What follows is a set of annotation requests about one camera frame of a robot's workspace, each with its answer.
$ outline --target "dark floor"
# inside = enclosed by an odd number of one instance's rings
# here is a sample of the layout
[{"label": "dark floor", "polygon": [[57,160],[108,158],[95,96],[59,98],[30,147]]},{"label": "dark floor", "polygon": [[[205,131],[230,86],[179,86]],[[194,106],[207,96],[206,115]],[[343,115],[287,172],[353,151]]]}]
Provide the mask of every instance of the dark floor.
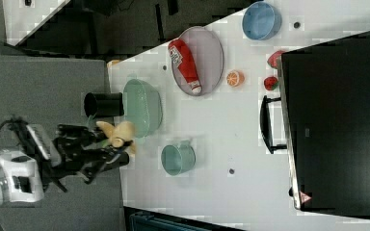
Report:
[{"label": "dark floor", "polygon": [[[108,4],[119,3],[110,16],[104,15],[105,11],[110,11],[104,9],[110,7],[107,4],[100,4],[103,9],[88,9],[86,5],[86,15],[73,16],[72,11],[82,9],[76,1],[71,1],[21,46],[68,55],[87,54],[86,58],[123,60],[158,46],[167,39],[174,39],[189,27],[207,25],[254,2],[177,0],[178,12],[169,15],[167,0],[108,0],[105,1]],[[159,5],[161,13],[160,30],[156,5]],[[88,13],[87,10],[92,9],[96,12]]]}]

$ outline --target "black dot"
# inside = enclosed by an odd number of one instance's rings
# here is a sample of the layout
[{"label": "black dot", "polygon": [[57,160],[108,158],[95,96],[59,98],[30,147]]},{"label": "black dot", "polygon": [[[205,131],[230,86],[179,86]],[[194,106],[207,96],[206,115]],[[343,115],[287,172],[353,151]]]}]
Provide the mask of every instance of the black dot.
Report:
[{"label": "black dot", "polygon": [[301,25],[302,24],[300,24],[300,22],[295,22],[294,23],[294,28],[299,29]]}]

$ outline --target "teal bowl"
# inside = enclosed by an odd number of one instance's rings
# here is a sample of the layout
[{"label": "teal bowl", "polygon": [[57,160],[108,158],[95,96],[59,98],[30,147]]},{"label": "teal bowl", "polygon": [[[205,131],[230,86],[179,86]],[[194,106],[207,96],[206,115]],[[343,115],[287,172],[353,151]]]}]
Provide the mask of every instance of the teal bowl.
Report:
[{"label": "teal bowl", "polygon": [[136,138],[154,133],[162,122],[162,106],[159,92],[149,83],[132,79],[123,92],[124,119],[134,123]]},{"label": "teal bowl", "polygon": [[195,152],[189,141],[167,145],[162,150],[161,162],[164,170],[171,176],[191,170],[195,165]]}]

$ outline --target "small orange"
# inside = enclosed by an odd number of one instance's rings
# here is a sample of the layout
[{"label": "small orange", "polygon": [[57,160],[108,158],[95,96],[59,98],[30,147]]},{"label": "small orange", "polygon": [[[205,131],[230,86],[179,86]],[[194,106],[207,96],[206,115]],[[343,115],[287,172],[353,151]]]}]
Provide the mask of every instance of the small orange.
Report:
[{"label": "small orange", "polygon": [[245,81],[245,76],[242,72],[238,70],[232,70],[227,75],[226,80],[231,87],[237,87],[243,84],[243,82]]}]

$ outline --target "round plate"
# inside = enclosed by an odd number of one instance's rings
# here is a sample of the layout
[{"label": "round plate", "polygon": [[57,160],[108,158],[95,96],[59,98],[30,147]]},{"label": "round plate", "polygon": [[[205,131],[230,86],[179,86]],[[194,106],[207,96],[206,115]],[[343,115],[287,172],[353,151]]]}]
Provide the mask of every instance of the round plate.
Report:
[{"label": "round plate", "polygon": [[218,37],[203,27],[192,27],[179,38],[185,41],[192,52],[202,92],[194,95],[179,69],[173,64],[172,73],[176,83],[189,95],[201,96],[212,92],[219,84],[224,70],[224,51]]}]

